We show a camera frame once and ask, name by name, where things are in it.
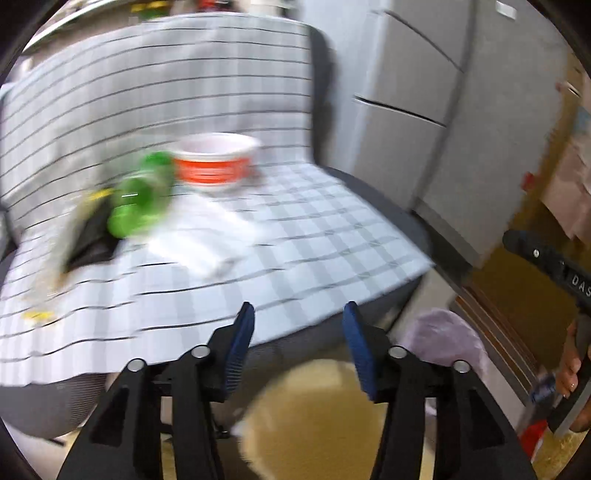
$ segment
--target bowl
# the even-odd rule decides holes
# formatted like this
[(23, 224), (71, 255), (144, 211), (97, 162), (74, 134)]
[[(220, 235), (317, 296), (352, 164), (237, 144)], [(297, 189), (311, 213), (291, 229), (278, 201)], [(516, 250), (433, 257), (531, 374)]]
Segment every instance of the bowl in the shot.
[(202, 190), (223, 190), (248, 177), (260, 146), (247, 135), (207, 133), (184, 137), (170, 151), (180, 181)]

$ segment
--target plaid cloth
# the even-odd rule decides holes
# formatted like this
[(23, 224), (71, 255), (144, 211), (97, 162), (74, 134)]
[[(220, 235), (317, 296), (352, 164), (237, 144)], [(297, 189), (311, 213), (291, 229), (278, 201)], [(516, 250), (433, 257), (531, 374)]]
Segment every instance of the plaid cloth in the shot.
[[(256, 308), (253, 343), (267, 342), (424, 273), (430, 261), (417, 247), (310, 162), (311, 91), (306, 26), (241, 14), (93, 37), (16, 84), (0, 128), (1, 199), (21, 240), (0, 296), (0, 384), (176, 359), (232, 322), (245, 300)], [(54, 320), (24, 319), (69, 202), (117, 181), (146, 150), (206, 131), (263, 142), (256, 174), (216, 201), (265, 223), (265, 243), (203, 281), (126, 242), (110, 263), (68, 276)]]

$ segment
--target floor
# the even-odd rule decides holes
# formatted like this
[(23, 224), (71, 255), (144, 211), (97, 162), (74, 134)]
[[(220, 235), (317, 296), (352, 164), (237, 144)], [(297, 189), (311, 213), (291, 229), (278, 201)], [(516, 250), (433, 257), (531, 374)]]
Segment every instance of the floor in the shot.
[[(456, 293), (452, 286), (435, 270), (431, 270), (417, 291), (411, 304), (403, 313), (401, 320), (392, 331), (394, 336), (399, 336), (412, 319), (425, 310), (435, 307), (446, 308), (453, 300)], [(489, 360), (484, 382), (491, 391), (495, 400), (511, 422), (516, 426), (524, 409), (521, 401), (513, 392), (505, 378), (497, 367)], [(33, 439), (24, 436), (14, 429), (11, 430), (13, 438), (22, 450), (30, 464), (35, 468), (43, 480), (53, 480), (59, 472), (60, 465), (65, 458), (66, 449), (44, 440)], [(255, 478), (246, 465), (238, 460), (236, 445), (233, 440), (227, 442), (221, 449), (222, 463), (226, 465), (226, 478), (228, 480), (246, 480)]]

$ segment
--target black object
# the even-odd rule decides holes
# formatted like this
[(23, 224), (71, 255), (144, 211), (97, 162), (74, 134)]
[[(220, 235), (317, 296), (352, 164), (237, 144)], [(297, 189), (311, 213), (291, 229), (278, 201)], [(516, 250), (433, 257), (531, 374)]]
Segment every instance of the black object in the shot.
[(343, 328), (362, 389), (388, 413), (371, 480), (416, 480), (425, 399), (437, 399), (434, 480), (535, 480), (517, 435), (478, 375), (463, 361), (429, 364), (364, 324), (354, 302)]
[(509, 230), (503, 236), (505, 248), (534, 264), (560, 288), (576, 300), (581, 315), (577, 318), (576, 346), (582, 359), (577, 373), (579, 385), (569, 398), (564, 398), (552, 409), (548, 427), (557, 436), (569, 431), (589, 398), (591, 398), (591, 359), (587, 349), (591, 345), (591, 274), (569, 261), (554, 248), (544, 245), (533, 234)]
[(224, 402), (240, 380), (254, 331), (244, 303), (233, 325), (178, 360), (129, 362), (82, 428), (59, 480), (161, 480), (160, 399), (173, 398), (173, 445), (179, 480), (223, 479), (211, 401)]
[(108, 262), (113, 258), (119, 245), (119, 238), (111, 235), (107, 228), (107, 221), (113, 210), (111, 197), (106, 196), (97, 201), (99, 204), (74, 242), (72, 252), (66, 261), (66, 273), (85, 265)]

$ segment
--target red and white object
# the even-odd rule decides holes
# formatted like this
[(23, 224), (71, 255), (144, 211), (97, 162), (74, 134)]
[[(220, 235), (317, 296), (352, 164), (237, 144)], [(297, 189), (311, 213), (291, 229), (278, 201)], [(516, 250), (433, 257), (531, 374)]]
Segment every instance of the red and white object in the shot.
[(246, 135), (209, 133), (185, 137), (171, 152), (179, 180), (204, 190), (222, 190), (248, 177), (260, 146)]

